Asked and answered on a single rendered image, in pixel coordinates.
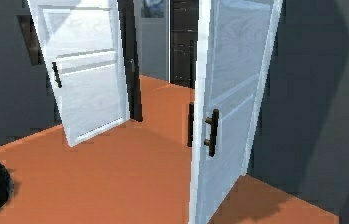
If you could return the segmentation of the white panelled room door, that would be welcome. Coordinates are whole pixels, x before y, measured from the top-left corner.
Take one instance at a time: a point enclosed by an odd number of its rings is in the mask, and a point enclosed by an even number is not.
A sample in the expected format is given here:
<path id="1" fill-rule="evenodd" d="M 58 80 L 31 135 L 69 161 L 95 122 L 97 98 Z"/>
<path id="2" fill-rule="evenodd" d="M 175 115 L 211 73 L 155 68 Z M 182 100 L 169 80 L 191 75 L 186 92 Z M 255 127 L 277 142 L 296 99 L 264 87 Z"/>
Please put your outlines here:
<path id="1" fill-rule="evenodd" d="M 247 173 L 283 0 L 200 0 L 188 224 L 208 224 Z M 216 151 L 205 122 L 219 110 Z"/>
<path id="2" fill-rule="evenodd" d="M 27 0 L 67 144 L 130 119 L 117 0 Z M 57 63 L 62 88 L 55 82 Z"/>

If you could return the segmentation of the black room door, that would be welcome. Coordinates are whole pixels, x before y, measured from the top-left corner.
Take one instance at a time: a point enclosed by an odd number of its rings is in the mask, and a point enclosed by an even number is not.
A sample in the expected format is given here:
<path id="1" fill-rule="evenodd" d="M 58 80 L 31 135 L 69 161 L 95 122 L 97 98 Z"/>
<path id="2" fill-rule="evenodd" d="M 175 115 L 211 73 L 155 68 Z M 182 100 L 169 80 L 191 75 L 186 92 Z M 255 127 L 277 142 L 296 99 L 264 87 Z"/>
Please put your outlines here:
<path id="1" fill-rule="evenodd" d="M 138 66 L 136 25 L 133 0 L 117 0 L 128 92 L 130 118 L 142 122 L 142 102 Z"/>

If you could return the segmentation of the black shelf cabinet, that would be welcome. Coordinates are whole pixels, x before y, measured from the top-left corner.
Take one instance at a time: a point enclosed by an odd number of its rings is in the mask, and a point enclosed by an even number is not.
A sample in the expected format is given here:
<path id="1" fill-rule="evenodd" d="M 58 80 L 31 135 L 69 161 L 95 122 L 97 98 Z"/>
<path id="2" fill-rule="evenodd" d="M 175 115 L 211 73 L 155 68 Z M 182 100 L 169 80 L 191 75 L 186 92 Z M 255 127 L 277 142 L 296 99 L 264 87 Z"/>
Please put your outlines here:
<path id="1" fill-rule="evenodd" d="M 199 0 L 170 0 L 170 81 L 193 88 Z"/>

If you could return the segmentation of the blue framed wall picture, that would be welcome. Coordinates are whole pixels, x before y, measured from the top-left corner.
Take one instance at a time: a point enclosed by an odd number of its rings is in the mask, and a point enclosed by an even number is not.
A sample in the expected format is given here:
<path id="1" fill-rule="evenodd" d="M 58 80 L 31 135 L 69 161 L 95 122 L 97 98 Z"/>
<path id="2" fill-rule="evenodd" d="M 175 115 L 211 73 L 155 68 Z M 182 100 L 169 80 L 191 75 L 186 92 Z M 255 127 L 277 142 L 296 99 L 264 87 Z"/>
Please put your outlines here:
<path id="1" fill-rule="evenodd" d="M 141 16 L 143 18 L 163 18 L 164 0 L 141 0 Z"/>

